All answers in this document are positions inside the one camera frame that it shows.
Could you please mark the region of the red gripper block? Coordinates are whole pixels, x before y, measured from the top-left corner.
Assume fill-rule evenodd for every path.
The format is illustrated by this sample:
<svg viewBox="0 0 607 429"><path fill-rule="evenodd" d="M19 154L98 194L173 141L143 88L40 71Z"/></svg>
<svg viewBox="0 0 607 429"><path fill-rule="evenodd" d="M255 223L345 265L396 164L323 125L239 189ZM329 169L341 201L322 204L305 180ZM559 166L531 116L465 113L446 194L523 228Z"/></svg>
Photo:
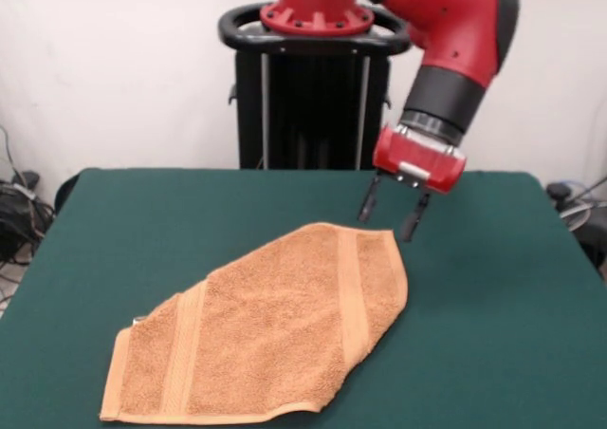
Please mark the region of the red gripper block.
<svg viewBox="0 0 607 429"><path fill-rule="evenodd" d="M409 126L384 126L377 139L373 164L382 173L439 194L448 193L463 175L466 156L454 145ZM367 222L375 208L380 175L374 175L359 210L358 221ZM431 194L424 192L405 218L400 239L409 243L428 208Z"/></svg>

